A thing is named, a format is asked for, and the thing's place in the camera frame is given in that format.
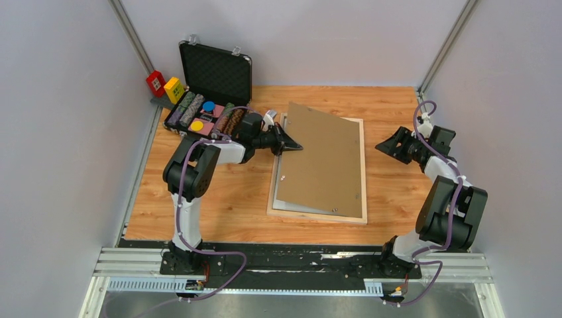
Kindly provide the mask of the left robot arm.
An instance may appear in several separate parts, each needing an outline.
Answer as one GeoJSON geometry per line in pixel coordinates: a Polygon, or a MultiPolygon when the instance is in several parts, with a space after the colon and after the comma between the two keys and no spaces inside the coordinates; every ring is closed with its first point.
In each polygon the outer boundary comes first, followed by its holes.
{"type": "Polygon", "coordinates": [[[161,273],[194,274],[203,265],[199,219],[201,199],[215,169],[221,164],[244,164],[257,149],[269,149],[275,156],[303,150],[275,122],[275,111],[266,115],[246,113],[232,133],[221,138],[185,136],[167,163],[162,178],[174,202],[174,236],[162,256],[161,273]]]}

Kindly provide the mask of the yellow toy house block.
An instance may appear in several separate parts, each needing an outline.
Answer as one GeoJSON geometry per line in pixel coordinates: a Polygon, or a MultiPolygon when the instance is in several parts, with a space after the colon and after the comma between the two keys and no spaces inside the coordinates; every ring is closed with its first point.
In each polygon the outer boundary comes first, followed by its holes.
{"type": "Polygon", "coordinates": [[[184,86],[177,77],[171,77],[166,82],[164,85],[164,91],[173,105],[176,105],[185,94],[184,86]]]}

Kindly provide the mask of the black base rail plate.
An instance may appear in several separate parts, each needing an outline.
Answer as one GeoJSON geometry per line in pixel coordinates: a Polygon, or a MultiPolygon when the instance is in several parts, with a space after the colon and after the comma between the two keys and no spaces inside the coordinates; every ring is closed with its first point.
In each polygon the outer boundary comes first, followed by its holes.
{"type": "Polygon", "coordinates": [[[420,279],[421,270],[391,265],[381,246],[203,242],[203,254],[170,246],[160,273],[201,276],[207,288],[357,290],[365,279],[420,279]]]}

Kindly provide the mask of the blue round chip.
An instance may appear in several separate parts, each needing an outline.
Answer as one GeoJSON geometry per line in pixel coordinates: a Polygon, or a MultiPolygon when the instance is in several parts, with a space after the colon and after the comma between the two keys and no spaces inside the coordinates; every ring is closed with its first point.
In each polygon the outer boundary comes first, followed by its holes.
{"type": "Polygon", "coordinates": [[[214,109],[215,109],[215,103],[212,102],[212,101],[206,101],[206,102],[203,103],[202,109],[205,112],[212,113],[212,112],[214,112],[214,109]]]}

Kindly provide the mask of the black poker chip case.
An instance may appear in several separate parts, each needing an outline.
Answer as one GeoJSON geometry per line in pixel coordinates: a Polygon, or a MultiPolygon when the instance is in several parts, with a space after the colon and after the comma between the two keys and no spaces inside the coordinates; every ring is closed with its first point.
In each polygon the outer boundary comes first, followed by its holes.
{"type": "Polygon", "coordinates": [[[231,112],[228,105],[249,105],[252,98],[252,59],[241,48],[225,50],[200,44],[197,36],[178,43],[187,91],[163,121],[164,128],[182,136],[220,137],[231,112]],[[206,101],[215,103],[214,112],[203,111],[206,101]],[[198,132],[189,129],[194,120],[205,123],[198,132]]]}

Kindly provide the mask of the black and white photo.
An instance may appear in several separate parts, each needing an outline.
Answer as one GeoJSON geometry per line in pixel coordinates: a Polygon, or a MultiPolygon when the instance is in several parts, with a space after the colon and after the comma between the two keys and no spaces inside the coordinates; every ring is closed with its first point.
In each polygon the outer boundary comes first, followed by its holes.
{"type": "Polygon", "coordinates": [[[356,194],[356,198],[361,198],[361,216],[348,217],[336,212],[336,208],[332,212],[313,209],[296,203],[289,203],[277,198],[278,184],[285,178],[280,173],[281,157],[274,157],[272,168],[272,178],[269,189],[268,203],[266,214],[277,217],[295,217],[315,221],[337,222],[337,223],[353,223],[365,225],[368,220],[367,213],[367,198],[366,198],[366,172],[365,172],[365,141],[364,141],[364,127],[363,120],[357,118],[345,117],[346,120],[356,122],[359,126],[359,140],[357,143],[360,145],[360,163],[361,163],[361,193],[356,194]]]}

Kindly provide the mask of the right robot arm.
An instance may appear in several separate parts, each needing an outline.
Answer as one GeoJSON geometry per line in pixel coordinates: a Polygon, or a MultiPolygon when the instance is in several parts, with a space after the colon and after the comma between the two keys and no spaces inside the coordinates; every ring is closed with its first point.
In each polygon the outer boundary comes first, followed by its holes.
{"type": "Polygon", "coordinates": [[[382,275],[404,276],[415,267],[418,256],[441,250],[466,251],[473,245],[488,194],[468,182],[449,156],[455,135],[455,131],[436,126],[420,140],[414,131],[400,127],[376,145],[401,163],[417,162],[433,182],[414,230],[384,244],[377,264],[382,275]]]}

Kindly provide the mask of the yellow round chip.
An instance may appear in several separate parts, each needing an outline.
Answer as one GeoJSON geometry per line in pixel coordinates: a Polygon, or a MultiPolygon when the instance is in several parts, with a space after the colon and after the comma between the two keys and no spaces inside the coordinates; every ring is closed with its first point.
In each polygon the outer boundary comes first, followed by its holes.
{"type": "Polygon", "coordinates": [[[205,123],[199,120],[194,120],[190,124],[189,129],[194,132],[201,131],[205,127],[205,123]]]}

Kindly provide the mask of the red toy house block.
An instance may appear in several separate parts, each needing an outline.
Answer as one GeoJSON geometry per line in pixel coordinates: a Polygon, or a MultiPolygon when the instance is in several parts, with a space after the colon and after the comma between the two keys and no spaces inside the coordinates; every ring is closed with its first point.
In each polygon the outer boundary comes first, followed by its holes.
{"type": "Polygon", "coordinates": [[[162,97],[165,94],[164,86],[166,85],[166,80],[164,79],[162,73],[158,70],[153,71],[145,79],[145,82],[155,97],[162,97]]]}

